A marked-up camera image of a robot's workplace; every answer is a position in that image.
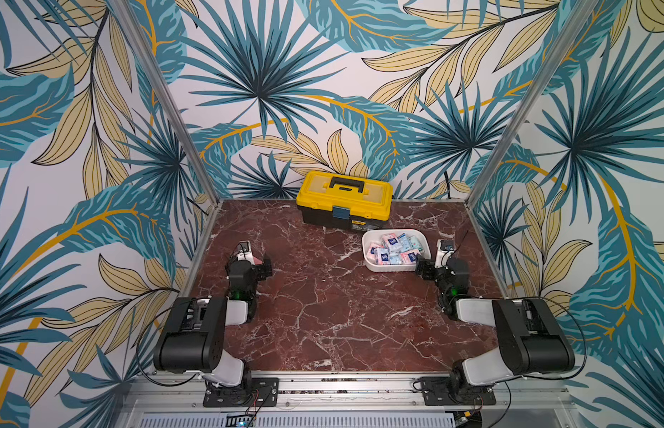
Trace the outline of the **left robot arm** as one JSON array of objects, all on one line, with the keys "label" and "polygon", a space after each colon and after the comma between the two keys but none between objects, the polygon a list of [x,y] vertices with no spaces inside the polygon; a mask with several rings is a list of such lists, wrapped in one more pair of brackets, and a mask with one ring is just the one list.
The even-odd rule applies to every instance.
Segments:
[{"label": "left robot arm", "polygon": [[227,265],[225,296],[177,299],[154,349],[155,369],[200,374],[213,387],[250,389],[247,363],[224,349],[225,331],[254,320],[257,286],[270,276],[268,257],[235,256]]}]

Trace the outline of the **blue elephant tissue pack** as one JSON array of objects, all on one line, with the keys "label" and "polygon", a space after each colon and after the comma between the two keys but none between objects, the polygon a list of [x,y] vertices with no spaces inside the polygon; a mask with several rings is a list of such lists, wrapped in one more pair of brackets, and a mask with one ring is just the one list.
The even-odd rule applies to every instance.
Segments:
[{"label": "blue elephant tissue pack", "polygon": [[405,233],[398,235],[397,236],[399,244],[401,244],[402,252],[405,253],[406,251],[410,251],[413,249],[412,242],[410,241],[410,237],[406,235]]}]

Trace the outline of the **white plastic storage box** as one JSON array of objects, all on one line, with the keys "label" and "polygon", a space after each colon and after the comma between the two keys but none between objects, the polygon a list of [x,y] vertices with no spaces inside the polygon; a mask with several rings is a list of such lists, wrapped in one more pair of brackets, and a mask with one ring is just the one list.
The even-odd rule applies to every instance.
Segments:
[{"label": "white plastic storage box", "polygon": [[377,229],[362,236],[365,266],[372,272],[414,271],[431,259],[426,237],[415,229]]}]

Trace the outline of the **pink Tempo tissue pack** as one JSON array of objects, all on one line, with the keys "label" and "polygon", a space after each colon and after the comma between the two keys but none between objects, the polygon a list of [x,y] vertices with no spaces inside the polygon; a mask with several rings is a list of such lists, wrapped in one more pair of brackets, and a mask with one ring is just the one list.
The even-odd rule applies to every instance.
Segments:
[{"label": "pink Tempo tissue pack", "polygon": [[380,266],[390,265],[390,252],[386,248],[376,248],[375,249],[377,264]]},{"label": "pink Tempo tissue pack", "polygon": [[418,250],[405,251],[400,254],[403,265],[416,265],[421,257],[421,253]]},{"label": "pink Tempo tissue pack", "polygon": [[366,257],[371,263],[378,263],[378,253],[377,250],[381,249],[382,246],[377,243],[371,243],[369,248],[366,251]]}]

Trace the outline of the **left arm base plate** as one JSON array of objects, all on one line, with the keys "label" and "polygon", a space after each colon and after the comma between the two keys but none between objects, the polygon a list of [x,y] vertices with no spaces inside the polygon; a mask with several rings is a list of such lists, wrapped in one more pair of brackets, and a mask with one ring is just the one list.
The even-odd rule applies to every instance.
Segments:
[{"label": "left arm base plate", "polygon": [[274,408],[279,397],[276,377],[253,378],[247,386],[224,387],[205,381],[204,408]]}]

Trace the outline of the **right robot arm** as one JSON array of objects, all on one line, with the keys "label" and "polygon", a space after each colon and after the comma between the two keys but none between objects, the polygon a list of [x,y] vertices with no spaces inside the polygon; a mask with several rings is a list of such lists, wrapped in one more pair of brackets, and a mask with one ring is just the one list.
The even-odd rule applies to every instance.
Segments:
[{"label": "right robot arm", "polygon": [[446,317],[490,326],[496,333],[496,348],[453,365],[448,377],[452,392],[535,374],[560,380],[576,366],[574,350],[544,299],[471,296],[469,265],[461,259],[437,263],[419,257],[415,272],[435,283],[437,302]]}]

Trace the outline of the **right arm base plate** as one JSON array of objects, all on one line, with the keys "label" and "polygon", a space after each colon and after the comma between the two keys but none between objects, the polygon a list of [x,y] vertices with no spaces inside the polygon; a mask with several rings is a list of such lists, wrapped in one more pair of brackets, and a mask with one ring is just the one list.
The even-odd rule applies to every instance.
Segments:
[{"label": "right arm base plate", "polygon": [[451,376],[423,376],[413,383],[426,406],[472,406],[475,408],[497,403],[490,386],[473,386],[454,380]]}]

